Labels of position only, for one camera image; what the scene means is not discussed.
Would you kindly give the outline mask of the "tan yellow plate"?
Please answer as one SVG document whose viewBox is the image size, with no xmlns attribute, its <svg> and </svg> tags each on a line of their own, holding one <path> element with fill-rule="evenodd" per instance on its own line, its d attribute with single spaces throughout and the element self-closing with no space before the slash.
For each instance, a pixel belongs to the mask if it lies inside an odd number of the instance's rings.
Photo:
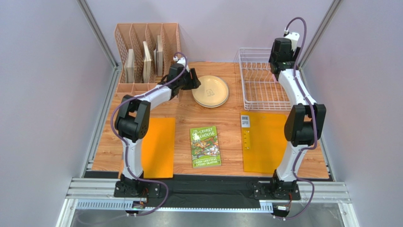
<svg viewBox="0 0 403 227">
<path fill-rule="evenodd" d="M 206 105 L 217 105 L 229 98 L 228 84 L 217 76 L 207 75 L 199 78 L 201 85 L 192 90 L 195 101 Z"/>
</svg>

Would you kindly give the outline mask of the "cream yellow plate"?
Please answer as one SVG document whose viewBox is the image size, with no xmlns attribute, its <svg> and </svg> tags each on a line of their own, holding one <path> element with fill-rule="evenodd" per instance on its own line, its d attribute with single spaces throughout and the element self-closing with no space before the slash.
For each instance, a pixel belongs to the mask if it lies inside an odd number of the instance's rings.
<svg viewBox="0 0 403 227">
<path fill-rule="evenodd" d="M 206 104 L 203 104 L 203 103 L 198 102 L 198 101 L 196 101 L 196 103 L 199 104 L 199 105 L 201 105 L 201 106 L 203 106 L 203 107 L 206 107 L 206 108 L 217 108 L 217 107 L 219 107 L 219 106 L 224 105 L 226 102 L 221 102 L 221 103 L 219 103 L 219 104 L 217 104 L 217 105 L 206 105 Z"/>
</svg>

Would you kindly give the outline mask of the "pink plate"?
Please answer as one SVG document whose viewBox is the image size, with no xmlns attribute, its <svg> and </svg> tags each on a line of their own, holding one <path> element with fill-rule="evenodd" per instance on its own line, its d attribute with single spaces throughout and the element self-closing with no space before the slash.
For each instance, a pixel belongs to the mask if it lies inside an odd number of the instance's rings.
<svg viewBox="0 0 403 227">
<path fill-rule="evenodd" d="M 278 83 L 279 82 L 279 74 L 273 74 L 272 75 L 274 82 Z"/>
</svg>

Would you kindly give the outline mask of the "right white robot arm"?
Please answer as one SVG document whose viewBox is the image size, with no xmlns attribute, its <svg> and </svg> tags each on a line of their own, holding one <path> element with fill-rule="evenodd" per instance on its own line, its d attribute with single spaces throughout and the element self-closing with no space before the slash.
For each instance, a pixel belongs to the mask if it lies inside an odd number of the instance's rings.
<svg viewBox="0 0 403 227">
<path fill-rule="evenodd" d="M 271 73 L 282 85 L 292 105 L 284 126 L 287 147 L 269 183 L 255 183 L 255 199 L 285 200 L 297 193 L 298 170 L 303 156 L 317 147 L 326 107 L 309 94 L 296 69 L 300 48 L 297 41 L 281 37 L 273 42 L 269 63 Z"/>
</svg>

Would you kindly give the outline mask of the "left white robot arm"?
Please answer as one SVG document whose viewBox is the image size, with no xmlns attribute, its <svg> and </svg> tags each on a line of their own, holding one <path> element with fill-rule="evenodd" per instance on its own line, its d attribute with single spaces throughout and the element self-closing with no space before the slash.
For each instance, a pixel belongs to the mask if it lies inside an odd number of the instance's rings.
<svg viewBox="0 0 403 227">
<path fill-rule="evenodd" d="M 142 177 L 142 142 L 149 129 L 150 112 L 172 100 L 180 90 L 197 89 L 200 85 L 195 68 L 189 68 L 184 63 L 174 63 L 153 89 L 141 95 L 125 95 L 122 98 L 113 113 L 113 130 L 122 140 L 124 149 L 124 167 L 115 185 L 115 197 L 135 198 L 146 195 L 151 186 L 160 188 L 160 182 Z"/>
</svg>

